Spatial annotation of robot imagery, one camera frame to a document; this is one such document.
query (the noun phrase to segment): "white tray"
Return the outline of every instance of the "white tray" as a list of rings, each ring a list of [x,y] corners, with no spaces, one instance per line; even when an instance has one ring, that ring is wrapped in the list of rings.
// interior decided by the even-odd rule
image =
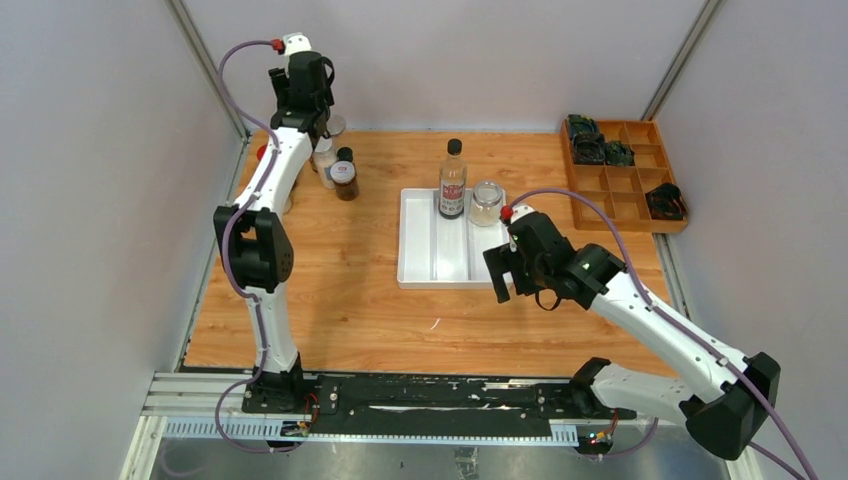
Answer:
[[[471,189],[465,190],[462,215],[451,220],[439,215],[437,194],[438,189],[434,188],[405,188],[400,192],[398,285],[421,289],[492,288],[483,251],[509,241],[506,227],[500,222],[478,227],[468,220]]]

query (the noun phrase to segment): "wooden compartment tray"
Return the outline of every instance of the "wooden compartment tray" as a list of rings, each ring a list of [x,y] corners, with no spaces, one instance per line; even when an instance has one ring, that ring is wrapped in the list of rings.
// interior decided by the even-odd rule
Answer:
[[[665,182],[674,183],[674,174],[654,122],[599,120],[598,128],[607,142],[619,140],[633,150],[634,166],[577,165],[571,155],[567,121],[560,131],[568,188],[592,200],[626,232],[677,233],[683,220],[655,220],[648,211],[645,193]],[[571,199],[574,226],[579,230],[607,230],[606,224],[589,207]]]

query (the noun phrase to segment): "wooden tabletop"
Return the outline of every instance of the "wooden tabletop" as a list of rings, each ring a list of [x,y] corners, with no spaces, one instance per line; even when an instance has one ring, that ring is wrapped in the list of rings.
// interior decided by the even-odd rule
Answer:
[[[626,332],[573,302],[546,312],[532,297],[513,296],[498,304],[492,290],[398,287],[400,191],[438,187],[439,163],[453,137],[463,141],[469,186],[494,180],[510,200],[534,188],[566,186],[555,134],[345,133],[337,146],[353,148],[359,198],[338,200],[306,166],[294,190],[294,207],[283,216],[295,251],[289,314],[303,367],[568,376],[600,356],[628,368],[673,375]],[[242,186],[256,169],[255,152],[266,139],[254,138]],[[611,234],[573,228],[564,197],[540,195],[531,204],[547,213],[575,247],[594,242],[618,254]],[[667,297],[651,235],[623,237],[642,280]],[[552,296],[543,301],[551,303]],[[185,364],[250,367],[254,355],[247,307],[218,261]]]

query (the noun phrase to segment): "empty glass jar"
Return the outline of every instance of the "empty glass jar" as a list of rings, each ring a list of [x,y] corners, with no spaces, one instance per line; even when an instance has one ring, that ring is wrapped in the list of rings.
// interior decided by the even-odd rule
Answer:
[[[489,180],[483,180],[471,193],[471,211],[468,218],[478,227],[491,227],[498,223],[501,214],[503,189]]]

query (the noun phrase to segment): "gray wall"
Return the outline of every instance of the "gray wall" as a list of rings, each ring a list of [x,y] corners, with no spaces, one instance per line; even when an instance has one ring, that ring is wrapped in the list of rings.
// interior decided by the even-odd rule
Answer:
[[[338,69],[356,128],[553,131],[568,112],[638,118],[702,0],[188,0],[214,58],[301,31]],[[274,113],[267,56],[233,61],[230,90]]]
[[[692,314],[781,363],[778,411],[822,478],[848,468],[846,18],[839,0],[727,2],[659,117],[692,209],[672,239]],[[773,427],[757,440],[791,457]]]
[[[0,477],[116,478],[240,142],[165,3],[0,4]]]

